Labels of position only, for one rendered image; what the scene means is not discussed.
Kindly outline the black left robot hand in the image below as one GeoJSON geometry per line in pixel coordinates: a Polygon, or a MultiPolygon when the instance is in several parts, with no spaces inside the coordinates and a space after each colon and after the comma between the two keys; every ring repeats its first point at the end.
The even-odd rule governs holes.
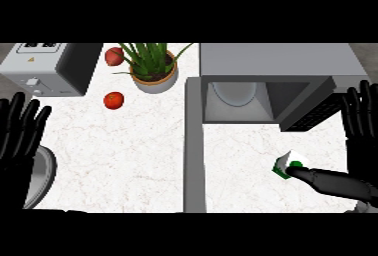
{"type": "Polygon", "coordinates": [[[40,101],[26,105],[26,93],[0,99],[0,209],[21,211],[35,168],[35,157],[43,138],[52,107],[40,101]]]}

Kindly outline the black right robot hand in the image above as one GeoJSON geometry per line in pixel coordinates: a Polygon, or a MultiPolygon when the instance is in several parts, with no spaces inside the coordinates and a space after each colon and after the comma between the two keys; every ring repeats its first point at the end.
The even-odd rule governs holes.
{"type": "Polygon", "coordinates": [[[348,172],[287,168],[321,194],[362,201],[378,209],[378,84],[361,81],[342,98],[348,172]]]}

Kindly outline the green and white milk carton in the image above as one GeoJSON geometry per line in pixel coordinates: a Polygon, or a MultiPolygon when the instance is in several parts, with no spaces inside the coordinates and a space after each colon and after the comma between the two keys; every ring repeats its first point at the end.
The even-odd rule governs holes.
{"type": "Polygon", "coordinates": [[[281,178],[290,179],[292,176],[287,173],[287,168],[293,166],[308,167],[309,159],[297,151],[290,150],[287,154],[277,159],[272,171],[280,175],[281,178]]]}

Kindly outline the grey microwave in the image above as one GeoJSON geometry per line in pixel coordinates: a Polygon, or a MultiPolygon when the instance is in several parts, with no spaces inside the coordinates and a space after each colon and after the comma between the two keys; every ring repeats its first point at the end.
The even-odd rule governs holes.
{"type": "Polygon", "coordinates": [[[203,43],[203,120],[306,132],[340,111],[348,89],[368,78],[346,43],[203,43]]]}

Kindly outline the grey microwave door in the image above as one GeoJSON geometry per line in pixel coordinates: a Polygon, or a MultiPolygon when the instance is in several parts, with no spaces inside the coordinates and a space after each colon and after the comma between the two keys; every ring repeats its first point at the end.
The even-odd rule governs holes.
{"type": "Polygon", "coordinates": [[[206,166],[201,79],[185,84],[184,211],[206,213],[206,166]]]}

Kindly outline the grey round sink basin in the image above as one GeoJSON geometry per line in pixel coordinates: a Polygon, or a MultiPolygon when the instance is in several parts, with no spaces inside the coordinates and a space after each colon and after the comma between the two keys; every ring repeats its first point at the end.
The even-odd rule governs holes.
{"type": "Polygon", "coordinates": [[[33,209],[43,200],[57,177],[57,157],[52,150],[40,146],[35,157],[35,168],[30,182],[26,209],[33,209]]]}

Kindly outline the grey toaster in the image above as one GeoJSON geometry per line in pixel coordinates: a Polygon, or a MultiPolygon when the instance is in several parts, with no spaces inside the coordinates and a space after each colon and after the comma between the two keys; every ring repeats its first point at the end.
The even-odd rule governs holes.
{"type": "Polygon", "coordinates": [[[0,74],[38,97],[86,95],[103,43],[17,43],[0,74]]]}

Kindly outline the red tomato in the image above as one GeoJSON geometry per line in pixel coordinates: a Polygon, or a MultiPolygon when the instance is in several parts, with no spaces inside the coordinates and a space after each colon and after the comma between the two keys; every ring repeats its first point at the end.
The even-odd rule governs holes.
{"type": "Polygon", "coordinates": [[[104,97],[104,104],[108,109],[119,109],[125,104],[125,95],[120,92],[108,93],[104,97]]]}

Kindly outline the red apple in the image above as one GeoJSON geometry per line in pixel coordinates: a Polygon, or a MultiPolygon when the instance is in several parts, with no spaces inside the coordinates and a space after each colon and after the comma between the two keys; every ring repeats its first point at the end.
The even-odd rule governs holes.
{"type": "Polygon", "coordinates": [[[120,47],[113,47],[107,50],[105,62],[110,66],[119,66],[125,62],[125,53],[120,47]]]}

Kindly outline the potted green plant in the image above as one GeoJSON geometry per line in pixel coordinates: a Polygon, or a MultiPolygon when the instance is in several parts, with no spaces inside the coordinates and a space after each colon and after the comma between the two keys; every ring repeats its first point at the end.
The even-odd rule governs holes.
{"type": "Polygon", "coordinates": [[[178,55],[170,52],[167,43],[120,43],[120,46],[126,55],[117,53],[117,56],[129,64],[128,75],[132,76],[138,88],[148,94],[165,93],[178,81],[178,60],[193,43],[178,55]]]}

